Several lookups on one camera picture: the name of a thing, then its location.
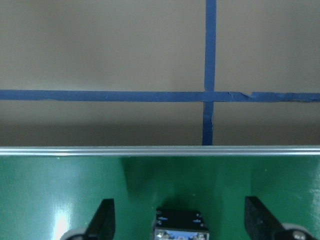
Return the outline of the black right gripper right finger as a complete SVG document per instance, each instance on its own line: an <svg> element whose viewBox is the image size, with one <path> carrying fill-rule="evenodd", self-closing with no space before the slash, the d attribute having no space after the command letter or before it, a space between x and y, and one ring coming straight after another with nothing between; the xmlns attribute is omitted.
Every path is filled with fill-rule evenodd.
<svg viewBox="0 0 320 240"><path fill-rule="evenodd" d="M251 240L314 240L303 226L281 223L256 196L244 198L244 228Z"/></svg>

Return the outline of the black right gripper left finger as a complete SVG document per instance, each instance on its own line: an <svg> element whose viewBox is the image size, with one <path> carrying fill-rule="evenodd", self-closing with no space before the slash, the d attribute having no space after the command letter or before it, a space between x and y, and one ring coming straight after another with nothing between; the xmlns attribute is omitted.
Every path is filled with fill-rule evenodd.
<svg viewBox="0 0 320 240"><path fill-rule="evenodd" d="M113 240L116 233L115 201L103 199L87 227L66 231L60 240Z"/></svg>

